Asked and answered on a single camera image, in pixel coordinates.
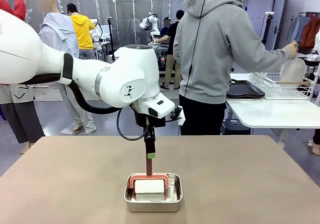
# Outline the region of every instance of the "person in yellow hoodie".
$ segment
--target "person in yellow hoodie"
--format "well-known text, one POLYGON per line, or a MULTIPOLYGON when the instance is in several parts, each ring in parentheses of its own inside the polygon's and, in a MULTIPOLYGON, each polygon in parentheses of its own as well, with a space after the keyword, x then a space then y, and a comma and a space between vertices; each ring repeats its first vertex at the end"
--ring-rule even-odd
POLYGON ((93 59, 94 45, 91 39, 90 30, 94 29, 94 23, 87 16, 78 13, 78 9, 74 3, 69 3, 67 6, 68 14, 74 24, 74 30, 79 43, 79 58, 93 59))

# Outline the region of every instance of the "black pole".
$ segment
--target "black pole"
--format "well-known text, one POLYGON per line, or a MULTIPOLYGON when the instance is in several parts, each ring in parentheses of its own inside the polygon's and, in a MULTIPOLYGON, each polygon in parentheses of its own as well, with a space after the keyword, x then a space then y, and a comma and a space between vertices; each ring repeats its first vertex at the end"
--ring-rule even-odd
POLYGON ((109 25, 109 32, 110 32, 110 42, 111 42, 111 53, 112 53, 112 61, 115 61, 116 60, 116 58, 115 58, 115 53, 114 53, 114 49, 113 49, 113 47, 114 47, 114 41, 113 41, 113 38, 112 38, 112 31, 111 31, 111 17, 109 17, 108 19, 107 19, 107 21, 108 21, 108 25, 109 25))
POLYGON ((264 45, 266 45, 267 43, 267 38, 268 38, 268 34, 269 34, 269 29, 270 29, 270 25, 271 25, 271 20, 273 19, 273 15, 269 14, 268 18, 266 19, 266 26, 265 26, 265 30, 264 30, 264 35, 263 35, 263 39, 262 39, 262 43, 264 45))

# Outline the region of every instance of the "person's hand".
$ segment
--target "person's hand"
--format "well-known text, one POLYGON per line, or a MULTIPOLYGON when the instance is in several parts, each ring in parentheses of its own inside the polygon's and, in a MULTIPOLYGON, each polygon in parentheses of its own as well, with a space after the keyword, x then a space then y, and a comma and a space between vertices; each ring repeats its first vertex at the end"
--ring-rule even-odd
POLYGON ((291 58, 294 59, 296 58, 296 55, 298 53, 298 43, 297 42, 290 43, 286 47, 284 47, 284 49, 290 52, 291 58))

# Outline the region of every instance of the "black box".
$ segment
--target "black box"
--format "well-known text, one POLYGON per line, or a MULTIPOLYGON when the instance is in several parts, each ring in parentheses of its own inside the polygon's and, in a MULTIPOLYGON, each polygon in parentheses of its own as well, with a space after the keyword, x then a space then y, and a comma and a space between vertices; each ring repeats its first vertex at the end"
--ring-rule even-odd
POLYGON ((222 135, 250 135, 251 128, 243 125, 239 119, 224 119, 221 126, 222 135))

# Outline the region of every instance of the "white plate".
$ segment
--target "white plate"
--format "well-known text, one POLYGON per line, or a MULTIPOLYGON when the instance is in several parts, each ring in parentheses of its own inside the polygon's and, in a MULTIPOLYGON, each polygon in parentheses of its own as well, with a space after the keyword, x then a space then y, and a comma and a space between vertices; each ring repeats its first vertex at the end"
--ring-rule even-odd
MULTIPOLYGON (((306 64, 300 59, 289 60, 280 71, 280 82, 302 82, 306 73, 306 64)), ((298 87, 299 84, 281 84, 283 87, 298 87)))

